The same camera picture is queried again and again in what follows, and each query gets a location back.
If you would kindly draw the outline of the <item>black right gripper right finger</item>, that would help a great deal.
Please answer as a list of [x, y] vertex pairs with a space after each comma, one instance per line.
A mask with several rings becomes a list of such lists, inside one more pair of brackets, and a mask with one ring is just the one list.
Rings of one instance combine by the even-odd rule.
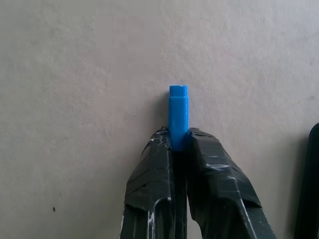
[[186, 137], [187, 196], [204, 239], [274, 239], [248, 177], [220, 141], [190, 128]]

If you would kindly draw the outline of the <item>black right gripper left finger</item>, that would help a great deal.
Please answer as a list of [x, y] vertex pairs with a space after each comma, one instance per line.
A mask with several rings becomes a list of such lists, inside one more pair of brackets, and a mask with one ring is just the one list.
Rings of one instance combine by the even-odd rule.
[[187, 197], [183, 156], [166, 127], [148, 140], [127, 181], [121, 239], [185, 239]]

